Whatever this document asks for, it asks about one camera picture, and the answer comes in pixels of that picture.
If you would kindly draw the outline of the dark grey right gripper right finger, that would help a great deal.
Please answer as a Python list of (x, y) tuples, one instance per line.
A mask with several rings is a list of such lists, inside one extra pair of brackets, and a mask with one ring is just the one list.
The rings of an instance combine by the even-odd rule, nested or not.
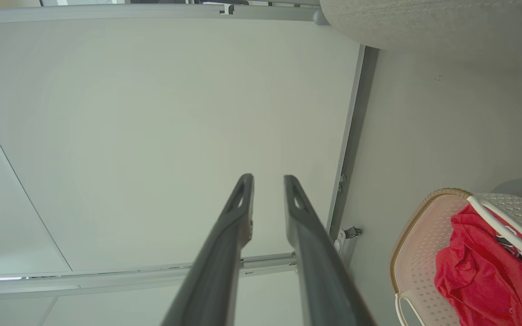
[(295, 249), (305, 326), (374, 326), (302, 184), (284, 176), (286, 234)]

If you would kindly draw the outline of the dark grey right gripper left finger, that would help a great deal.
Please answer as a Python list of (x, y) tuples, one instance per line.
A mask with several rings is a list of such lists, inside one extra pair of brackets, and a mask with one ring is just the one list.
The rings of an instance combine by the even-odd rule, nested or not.
[(234, 326), (241, 250), (252, 239), (254, 177), (236, 183), (161, 326)]

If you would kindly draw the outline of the white red navy jersey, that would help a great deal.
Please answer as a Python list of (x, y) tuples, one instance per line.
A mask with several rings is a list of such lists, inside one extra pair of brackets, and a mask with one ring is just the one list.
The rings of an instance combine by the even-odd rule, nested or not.
[(512, 256), (517, 258), (520, 262), (522, 262), (522, 251), (514, 246), (510, 241), (502, 237), (501, 235), (496, 235), (497, 242), (507, 250)]

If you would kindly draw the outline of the grey fabric sofa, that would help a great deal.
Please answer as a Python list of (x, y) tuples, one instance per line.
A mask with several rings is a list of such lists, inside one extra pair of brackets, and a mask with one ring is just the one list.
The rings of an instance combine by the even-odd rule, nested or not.
[(522, 47), (522, 0), (320, 0), (332, 27), (379, 49)]

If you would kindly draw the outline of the white perforated laundry basket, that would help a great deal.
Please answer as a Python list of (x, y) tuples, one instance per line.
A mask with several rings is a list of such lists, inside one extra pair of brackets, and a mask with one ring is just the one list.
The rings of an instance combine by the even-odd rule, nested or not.
[(460, 326), (455, 309), (434, 285), (435, 258), (452, 236), (451, 217), (471, 206), (504, 239), (522, 251), (522, 197), (472, 194), (442, 188), (427, 196), (416, 209), (394, 246), (390, 280), (401, 326), (408, 326), (402, 302), (407, 302), (421, 326)]

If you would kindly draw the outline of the red garment with white hem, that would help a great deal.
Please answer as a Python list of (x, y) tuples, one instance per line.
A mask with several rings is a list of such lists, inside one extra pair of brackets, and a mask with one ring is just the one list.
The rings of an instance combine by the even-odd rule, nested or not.
[(451, 225), (449, 245), (435, 258), (434, 283), (461, 326), (522, 326), (522, 262), (472, 206), (451, 217)]

